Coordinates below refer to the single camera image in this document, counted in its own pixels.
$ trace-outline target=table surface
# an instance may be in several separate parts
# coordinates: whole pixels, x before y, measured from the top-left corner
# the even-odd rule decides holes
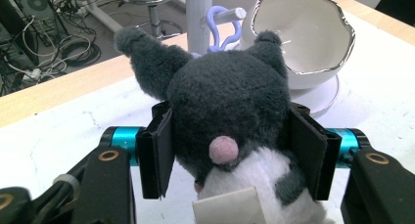
[[[355,29],[356,43],[339,72],[338,98],[316,120],[325,127],[361,129],[375,149],[414,173],[415,81],[408,73],[415,67],[415,28],[352,0],[334,1]],[[220,32],[233,30],[222,25]],[[186,48],[186,35],[164,43]],[[147,125],[156,102],[140,90],[124,56],[0,98],[0,188],[23,186],[37,197],[92,150],[107,127]],[[138,173],[132,168],[139,192]],[[339,207],[347,173],[336,170],[330,199],[324,202],[337,223],[342,223]],[[139,223],[193,221],[193,178],[177,164],[166,199],[139,197]]]

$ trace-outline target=metal stool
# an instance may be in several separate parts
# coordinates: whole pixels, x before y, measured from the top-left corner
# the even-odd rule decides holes
[[[159,18],[159,14],[157,11],[157,6],[161,3],[170,1],[170,0],[121,0],[125,3],[135,3],[138,5],[147,5],[149,8],[149,15],[150,15],[150,21],[149,22],[144,22],[138,26],[142,26],[145,24],[150,24],[152,27],[152,35],[154,37],[156,37],[159,40],[164,40],[166,38],[170,38],[179,34],[182,34],[183,31],[181,29],[181,27],[175,23],[175,22],[169,22],[169,21],[161,21]],[[162,30],[162,25],[164,23],[170,24],[174,27],[176,27],[179,32],[178,33],[173,33],[173,34],[164,34],[164,31]]]

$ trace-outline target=plush toy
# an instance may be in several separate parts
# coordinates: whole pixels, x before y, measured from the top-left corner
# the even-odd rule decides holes
[[[261,33],[245,51],[194,58],[140,28],[115,35],[142,90],[173,110],[178,162],[198,198],[256,187],[267,223],[324,223],[294,156],[286,150],[290,95],[281,40]]]

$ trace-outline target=broken eggshell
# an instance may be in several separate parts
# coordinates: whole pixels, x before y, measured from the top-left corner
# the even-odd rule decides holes
[[[242,24],[240,48],[264,30],[283,42],[290,89],[308,89],[335,76],[348,59],[355,34],[332,0],[257,0]]]

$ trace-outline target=blue anodized part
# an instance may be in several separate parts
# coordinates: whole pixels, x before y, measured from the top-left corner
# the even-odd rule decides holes
[[[139,129],[139,127],[118,127],[111,141],[112,147],[121,147],[129,153],[131,166],[138,166],[135,157],[135,135]]]
[[[336,167],[347,167],[343,162],[341,162],[341,157],[344,157],[349,154],[350,149],[358,149],[359,143],[357,141],[354,133],[347,128],[328,128],[330,132],[338,134],[342,137],[342,143],[340,144],[338,162]]]

